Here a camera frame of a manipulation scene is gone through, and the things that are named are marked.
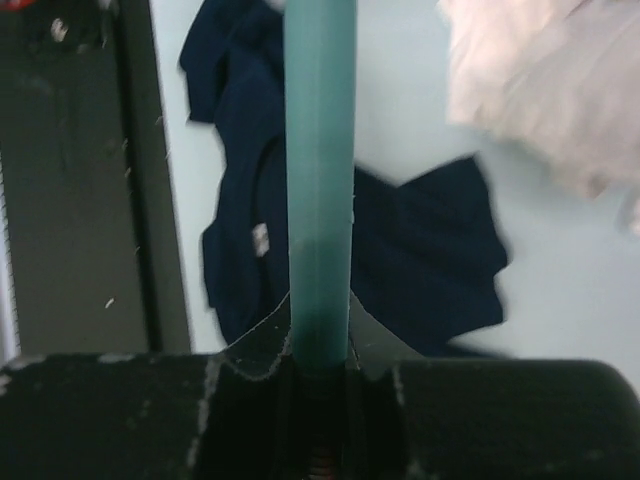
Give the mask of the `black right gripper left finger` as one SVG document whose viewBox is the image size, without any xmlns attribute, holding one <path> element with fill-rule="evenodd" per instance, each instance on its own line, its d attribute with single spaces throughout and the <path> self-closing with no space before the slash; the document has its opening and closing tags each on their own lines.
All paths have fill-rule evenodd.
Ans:
<svg viewBox="0 0 640 480">
<path fill-rule="evenodd" d="M 290 314 L 216 354 L 20 356 L 1 370 L 5 479 L 283 479 Z"/>
</svg>

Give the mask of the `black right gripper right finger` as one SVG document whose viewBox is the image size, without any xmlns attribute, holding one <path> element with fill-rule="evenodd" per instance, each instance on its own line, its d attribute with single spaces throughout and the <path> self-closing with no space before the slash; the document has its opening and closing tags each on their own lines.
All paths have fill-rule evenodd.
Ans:
<svg viewBox="0 0 640 480">
<path fill-rule="evenodd" d="M 635 479 L 639 400 L 593 360 L 426 358 L 350 305 L 357 479 Z"/>
</svg>

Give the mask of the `navy blue t-shirt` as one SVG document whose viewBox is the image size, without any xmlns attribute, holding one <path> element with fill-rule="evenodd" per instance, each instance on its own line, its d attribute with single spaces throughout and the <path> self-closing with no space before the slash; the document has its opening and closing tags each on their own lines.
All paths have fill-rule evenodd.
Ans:
<svg viewBox="0 0 640 480">
<path fill-rule="evenodd" d="M 192 121 L 213 125 L 226 168 L 201 237 L 208 301 L 227 342 L 289 290 L 283 19 L 263 1 L 207 1 L 180 67 Z M 452 339 L 500 324 L 508 263 L 474 156 L 392 185 L 357 169 L 351 288 L 364 310 L 421 355 L 469 358 Z"/>
</svg>

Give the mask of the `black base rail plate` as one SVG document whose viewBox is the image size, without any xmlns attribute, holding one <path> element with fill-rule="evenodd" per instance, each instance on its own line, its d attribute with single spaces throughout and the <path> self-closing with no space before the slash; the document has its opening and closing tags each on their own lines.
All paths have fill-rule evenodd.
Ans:
<svg viewBox="0 0 640 480">
<path fill-rule="evenodd" d="M 1 5 L 1 352 L 190 348 L 151 6 Z"/>
</svg>

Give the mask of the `green hanger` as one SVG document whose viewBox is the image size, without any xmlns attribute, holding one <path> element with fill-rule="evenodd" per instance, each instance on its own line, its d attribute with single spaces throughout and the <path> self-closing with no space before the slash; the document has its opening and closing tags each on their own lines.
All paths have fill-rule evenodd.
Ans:
<svg viewBox="0 0 640 480">
<path fill-rule="evenodd" d="M 284 10 L 291 347 L 303 372 L 347 357 L 354 189 L 357 4 Z"/>
</svg>

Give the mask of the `white printed t-shirt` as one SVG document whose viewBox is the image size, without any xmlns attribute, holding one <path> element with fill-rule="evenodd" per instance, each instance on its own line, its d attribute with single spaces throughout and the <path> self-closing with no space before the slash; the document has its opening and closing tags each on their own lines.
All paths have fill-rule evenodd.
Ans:
<svg viewBox="0 0 640 480">
<path fill-rule="evenodd" d="M 442 1 L 447 117 L 539 153 L 586 196 L 639 180 L 635 1 Z"/>
</svg>

